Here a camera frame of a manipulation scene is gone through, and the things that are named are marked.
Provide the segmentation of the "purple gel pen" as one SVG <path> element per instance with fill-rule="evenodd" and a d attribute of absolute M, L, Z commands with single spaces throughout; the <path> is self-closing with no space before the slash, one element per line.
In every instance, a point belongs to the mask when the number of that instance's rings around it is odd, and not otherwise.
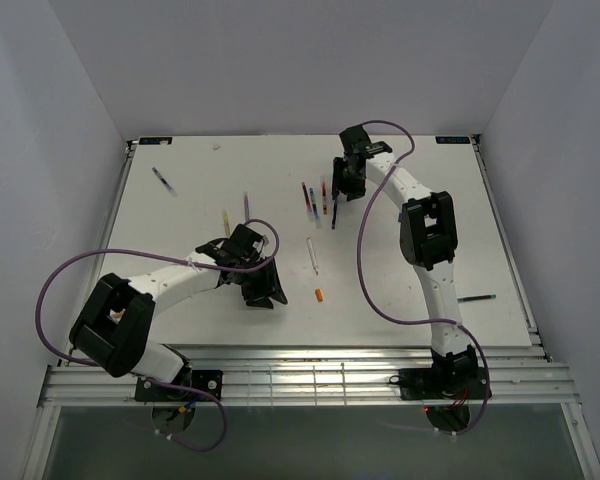
<path fill-rule="evenodd" d="M 333 200 L 333 205 L 332 205 L 331 230 L 335 230 L 336 226 L 337 226 L 338 205 L 339 205 L 339 201 L 336 198 Z"/>

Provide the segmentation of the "light blue gel pen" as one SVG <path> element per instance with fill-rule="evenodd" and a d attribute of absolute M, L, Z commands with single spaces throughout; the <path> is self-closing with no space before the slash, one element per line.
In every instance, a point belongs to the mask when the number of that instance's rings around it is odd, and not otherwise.
<path fill-rule="evenodd" d="M 309 188 L 309 198 L 311 203 L 312 215 L 314 219 L 314 224 L 317 229 L 321 228 L 321 218 L 317 208 L 316 196 L 313 188 Z"/>

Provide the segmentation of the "orange red gel pen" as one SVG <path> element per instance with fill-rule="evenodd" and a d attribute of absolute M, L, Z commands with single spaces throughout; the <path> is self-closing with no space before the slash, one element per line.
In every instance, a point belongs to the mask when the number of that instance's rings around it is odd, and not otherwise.
<path fill-rule="evenodd" d="M 321 181 L 322 212 L 323 212 L 323 216 L 326 217 L 326 216 L 328 216 L 328 213 L 329 213 L 329 199 L 328 199 L 328 189 L 327 189 L 326 177 L 324 175 L 321 175 L 320 181 Z"/>

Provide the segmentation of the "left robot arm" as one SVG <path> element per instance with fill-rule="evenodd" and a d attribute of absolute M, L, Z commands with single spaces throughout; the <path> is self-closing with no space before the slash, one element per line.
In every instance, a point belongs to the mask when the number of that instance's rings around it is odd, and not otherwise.
<path fill-rule="evenodd" d="M 264 236 L 245 224 L 225 239 L 196 247 L 185 260 L 130 278 L 101 277 L 74 323 L 69 340 L 110 376 L 151 377 L 170 399 L 185 397 L 192 376 L 184 356 L 149 339 L 155 317 L 193 296 L 224 285 L 240 287 L 248 307 L 288 303 Z"/>

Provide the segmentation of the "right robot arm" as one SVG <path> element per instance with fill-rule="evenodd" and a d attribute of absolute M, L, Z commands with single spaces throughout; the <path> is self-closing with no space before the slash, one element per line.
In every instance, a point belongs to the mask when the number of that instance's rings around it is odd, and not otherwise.
<path fill-rule="evenodd" d="M 458 246 L 454 203 L 446 191 L 434 191 L 401 165 L 384 141 L 372 141 L 363 124 L 339 134 L 343 153 L 333 161 L 332 197 L 353 201 L 366 193 L 386 194 L 400 210 L 399 247 L 420 281 L 431 328 L 432 364 L 399 377 L 400 386 L 425 398 L 473 398 L 487 384 L 478 361 L 484 354 L 463 324 L 454 283 Z"/>

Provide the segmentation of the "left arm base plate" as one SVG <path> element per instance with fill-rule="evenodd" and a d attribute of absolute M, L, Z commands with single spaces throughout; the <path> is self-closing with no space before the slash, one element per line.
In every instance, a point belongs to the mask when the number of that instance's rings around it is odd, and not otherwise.
<path fill-rule="evenodd" d="M 188 369 L 167 386 L 147 379 L 138 379 L 133 399 L 144 403 L 212 402 L 222 396 L 224 372 L 222 370 Z"/>

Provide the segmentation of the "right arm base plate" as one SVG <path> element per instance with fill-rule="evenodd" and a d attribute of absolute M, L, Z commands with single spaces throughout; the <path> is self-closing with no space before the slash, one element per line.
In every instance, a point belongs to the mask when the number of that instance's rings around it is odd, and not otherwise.
<path fill-rule="evenodd" d="M 399 388 L 402 400 L 482 400 L 492 395 L 483 368 L 456 379 L 443 379 L 432 368 L 403 368 L 388 383 Z"/>

